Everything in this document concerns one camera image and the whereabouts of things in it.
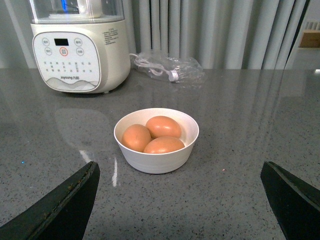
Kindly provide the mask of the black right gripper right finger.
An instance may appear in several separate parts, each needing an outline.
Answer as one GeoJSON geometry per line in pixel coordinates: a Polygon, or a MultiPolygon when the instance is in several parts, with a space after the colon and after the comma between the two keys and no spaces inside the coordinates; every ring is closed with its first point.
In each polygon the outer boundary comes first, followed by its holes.
{"type": "Polygon", "coordinates": [[[272,161],[260,178],[269,205],[287,240],[320,238],[320,191],[272,161]]]}

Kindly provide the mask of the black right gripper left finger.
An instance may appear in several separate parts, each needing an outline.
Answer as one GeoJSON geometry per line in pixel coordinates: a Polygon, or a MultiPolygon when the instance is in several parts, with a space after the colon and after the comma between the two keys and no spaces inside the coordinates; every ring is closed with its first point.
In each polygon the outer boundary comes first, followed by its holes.
{"type": "Polygon", "coordinates": [[[81,240],[96,199],[100,168],[89,162],[0,228],[2,240],[81,240]]]}

